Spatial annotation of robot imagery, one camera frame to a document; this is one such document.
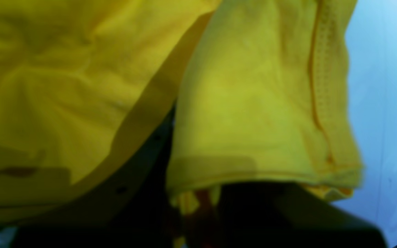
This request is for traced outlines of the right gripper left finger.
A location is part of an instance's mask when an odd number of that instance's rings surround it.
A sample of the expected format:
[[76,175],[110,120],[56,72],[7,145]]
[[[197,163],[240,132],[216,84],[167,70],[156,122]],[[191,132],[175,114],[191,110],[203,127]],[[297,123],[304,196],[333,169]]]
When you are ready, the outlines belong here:
[[95,172],[115,171],[88,193],[22,222],[13,248],[173,248],[179,218],[164,189],[175,107],[131,111]]

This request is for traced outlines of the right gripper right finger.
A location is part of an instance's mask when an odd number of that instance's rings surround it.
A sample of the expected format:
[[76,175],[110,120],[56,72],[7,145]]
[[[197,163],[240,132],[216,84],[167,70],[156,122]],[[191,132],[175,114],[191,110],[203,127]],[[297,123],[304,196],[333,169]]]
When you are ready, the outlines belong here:
[[374,225],[294,183],[225,185],[218,204],[227,248],[385,248]]

